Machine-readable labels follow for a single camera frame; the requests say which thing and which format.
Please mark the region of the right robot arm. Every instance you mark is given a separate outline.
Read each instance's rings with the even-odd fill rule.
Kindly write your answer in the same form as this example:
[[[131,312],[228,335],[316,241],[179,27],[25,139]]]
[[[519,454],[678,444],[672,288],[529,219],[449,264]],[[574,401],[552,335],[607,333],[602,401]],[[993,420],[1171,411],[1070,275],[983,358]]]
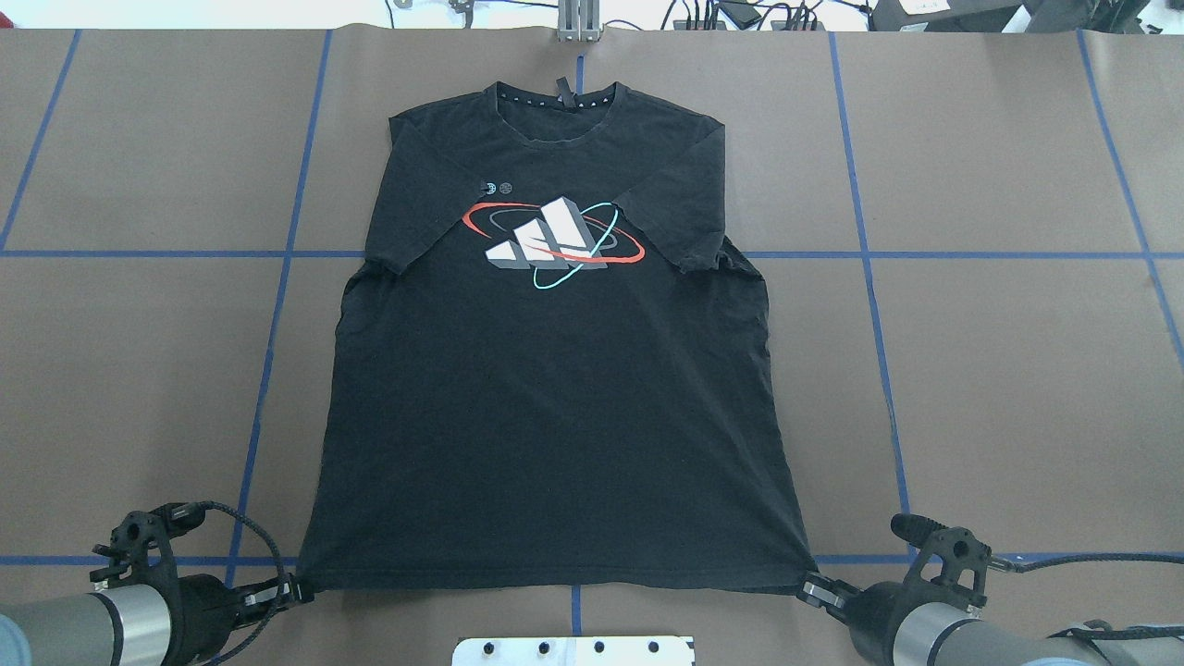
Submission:
[[[1027,638],[978,615],[969,594],[924,578],[849,585],[807,574],[796,598],[826,611],[870,665],[1180,665],[1180,629],[1070,625]]]

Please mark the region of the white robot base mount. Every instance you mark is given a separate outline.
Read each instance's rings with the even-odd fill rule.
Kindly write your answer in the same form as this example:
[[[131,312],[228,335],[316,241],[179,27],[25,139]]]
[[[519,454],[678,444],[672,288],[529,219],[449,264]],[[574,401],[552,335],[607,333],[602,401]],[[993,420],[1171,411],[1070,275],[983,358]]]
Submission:
[[[592,635],[464,639],[452,665],[695,665],[689,636]]]

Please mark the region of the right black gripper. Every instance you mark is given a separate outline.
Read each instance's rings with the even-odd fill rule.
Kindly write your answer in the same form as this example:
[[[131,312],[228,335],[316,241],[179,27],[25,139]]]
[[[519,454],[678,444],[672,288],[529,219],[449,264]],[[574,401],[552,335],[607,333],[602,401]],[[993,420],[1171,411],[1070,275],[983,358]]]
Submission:
[[[816,610],[832,611],[866,662],[894,662],[894,646],[905,617],[926,604],[924,593],[902,583],[880,582],[847,595],[845,583],[817,572],[805,574],[796,598]]]

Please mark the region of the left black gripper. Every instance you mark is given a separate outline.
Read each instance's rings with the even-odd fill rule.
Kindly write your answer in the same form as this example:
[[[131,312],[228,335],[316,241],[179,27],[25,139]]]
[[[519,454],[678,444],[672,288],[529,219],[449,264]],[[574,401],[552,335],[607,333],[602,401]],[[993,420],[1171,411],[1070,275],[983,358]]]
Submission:
[[[223,662],[257,639],[279,608],[315,601],[305,577],[283,574],[257,585],[227,587],[211,574],[179,581],[180,606],[172,616],[168,665]]]

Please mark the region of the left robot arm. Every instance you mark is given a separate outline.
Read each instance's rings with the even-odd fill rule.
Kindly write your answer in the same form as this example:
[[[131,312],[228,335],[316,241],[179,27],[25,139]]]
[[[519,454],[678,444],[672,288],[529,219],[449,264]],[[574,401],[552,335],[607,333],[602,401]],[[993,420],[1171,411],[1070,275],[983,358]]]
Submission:
[[[208,574],[4,606],[4,665],[224,665],[281,611],[313,603],[287,574],[227,587]]]

